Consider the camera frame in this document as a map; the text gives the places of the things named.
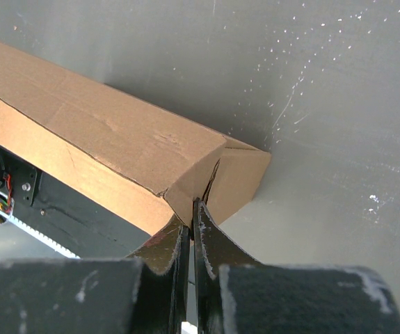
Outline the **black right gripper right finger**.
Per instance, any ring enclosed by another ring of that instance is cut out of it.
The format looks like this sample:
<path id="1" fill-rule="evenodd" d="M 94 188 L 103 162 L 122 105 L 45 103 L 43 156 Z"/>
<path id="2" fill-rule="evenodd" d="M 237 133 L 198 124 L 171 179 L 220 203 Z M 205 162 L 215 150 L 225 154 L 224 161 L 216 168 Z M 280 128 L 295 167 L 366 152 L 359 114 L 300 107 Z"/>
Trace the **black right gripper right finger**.
<path id="1" fill-rule="evenodd" d="M 200 333 L 400 333 L 388 285 L 367 267 L 262 264 L 193 204 Z"/>

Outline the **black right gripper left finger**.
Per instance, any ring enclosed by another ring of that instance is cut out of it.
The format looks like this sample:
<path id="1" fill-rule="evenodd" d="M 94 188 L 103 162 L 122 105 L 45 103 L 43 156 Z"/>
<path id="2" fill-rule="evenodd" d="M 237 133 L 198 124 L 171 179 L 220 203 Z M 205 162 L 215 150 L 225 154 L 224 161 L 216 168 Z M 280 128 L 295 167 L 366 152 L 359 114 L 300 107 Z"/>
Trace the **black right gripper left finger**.
<path id="1" fill-rule="evenodd" d="M 0 262 L 0 333 L 180 333 L 190 231 L 172 218 L 127 257 Z"/>

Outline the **brown cardboard box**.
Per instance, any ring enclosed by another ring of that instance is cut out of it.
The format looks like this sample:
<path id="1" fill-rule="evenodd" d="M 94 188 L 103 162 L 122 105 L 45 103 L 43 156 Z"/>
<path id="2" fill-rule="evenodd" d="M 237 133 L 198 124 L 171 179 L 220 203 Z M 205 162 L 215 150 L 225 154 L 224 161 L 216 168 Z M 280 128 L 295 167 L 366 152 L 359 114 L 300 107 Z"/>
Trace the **brown cardboard box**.
<path id="1" fill-rule="evenodd" d="M 0 146 L 148 234 L 218 223 L 250 202 L 271 155 L 0 42 Z"/>

